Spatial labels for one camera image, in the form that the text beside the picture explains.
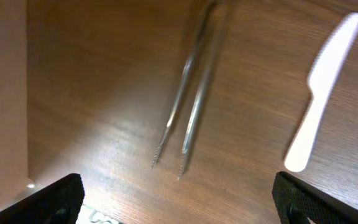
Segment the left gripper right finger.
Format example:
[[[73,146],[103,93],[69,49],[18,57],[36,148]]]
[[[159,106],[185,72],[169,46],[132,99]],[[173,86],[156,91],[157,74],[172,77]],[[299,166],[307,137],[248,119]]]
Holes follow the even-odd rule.
[[[356,224],[358,210],[295,176],[276,173],[272,197],[283,224]]]

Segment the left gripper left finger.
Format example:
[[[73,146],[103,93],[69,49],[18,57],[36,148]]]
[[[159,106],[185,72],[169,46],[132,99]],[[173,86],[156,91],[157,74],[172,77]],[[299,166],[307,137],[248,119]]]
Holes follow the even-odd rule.
[[[0,224],[75,224],[85,190],[71,173],[0,211]]]

